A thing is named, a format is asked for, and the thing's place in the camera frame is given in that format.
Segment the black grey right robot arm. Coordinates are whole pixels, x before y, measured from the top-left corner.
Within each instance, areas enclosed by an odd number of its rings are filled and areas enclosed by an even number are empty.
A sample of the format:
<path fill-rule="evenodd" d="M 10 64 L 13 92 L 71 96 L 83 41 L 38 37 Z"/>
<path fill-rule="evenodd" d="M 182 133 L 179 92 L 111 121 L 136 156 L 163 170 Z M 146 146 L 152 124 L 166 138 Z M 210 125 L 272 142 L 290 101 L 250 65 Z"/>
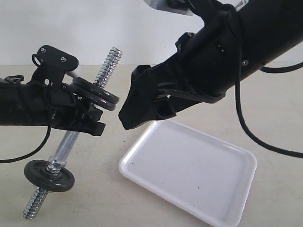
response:
<path fill-rule="evenodd" d="M 220 101 L 237 80 L 303 40 L 300 0 L 250 0 L 241 9 L 217 0 L 187 4 L 204 26 L 184 33 L 166 61 L 135 68 L 118 114 L 126 130 L 172 118 L 199 103 Z"/>

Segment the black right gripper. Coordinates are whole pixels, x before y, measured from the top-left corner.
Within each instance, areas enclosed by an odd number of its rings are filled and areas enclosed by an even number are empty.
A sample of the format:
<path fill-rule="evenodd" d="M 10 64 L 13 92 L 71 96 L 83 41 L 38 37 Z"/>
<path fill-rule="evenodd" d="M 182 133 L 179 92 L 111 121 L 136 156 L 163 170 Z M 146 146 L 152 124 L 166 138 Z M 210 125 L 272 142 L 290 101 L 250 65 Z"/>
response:
<path fill-rule="evenodd" d="M 184 34 L 166 61 L 140 65 L 131 74 L 127 98 L 118 114 L 126 130 L 176 116 L 199 103 L 216 103 L 234 85 L 238 40 L 231 31 Z"/>

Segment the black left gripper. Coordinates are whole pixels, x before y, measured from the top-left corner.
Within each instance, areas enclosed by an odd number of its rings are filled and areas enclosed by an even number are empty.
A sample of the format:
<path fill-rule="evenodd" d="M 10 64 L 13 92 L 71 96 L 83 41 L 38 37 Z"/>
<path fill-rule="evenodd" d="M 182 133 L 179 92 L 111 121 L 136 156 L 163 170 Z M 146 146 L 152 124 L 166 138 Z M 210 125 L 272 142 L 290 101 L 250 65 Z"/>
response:
<path fill-rule="evenodd" d="M 106 125 L 99 122 L 103 111 L 91 105 L 84 105 L 73 94 L 70 86 L 61 87 L 48 95 L 51 106 L 51 127 L 64 131 L 78 131 L 92 136 L 101 136 Z"/>

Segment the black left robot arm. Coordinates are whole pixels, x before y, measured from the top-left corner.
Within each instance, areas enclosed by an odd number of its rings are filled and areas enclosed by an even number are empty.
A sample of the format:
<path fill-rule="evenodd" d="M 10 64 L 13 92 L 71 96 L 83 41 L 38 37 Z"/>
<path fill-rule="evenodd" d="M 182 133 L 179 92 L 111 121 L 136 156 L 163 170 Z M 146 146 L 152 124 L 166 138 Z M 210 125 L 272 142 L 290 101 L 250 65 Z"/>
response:
<path fill-rule="evenodd" d="M 70 85 L 58 90 L 39 82 L 23 84 L 23 76 L 0 80 L 0 124 L 2 126 L 50 126 L 101 136 L 105 124 L 103 112 L 74 94 Z"/>

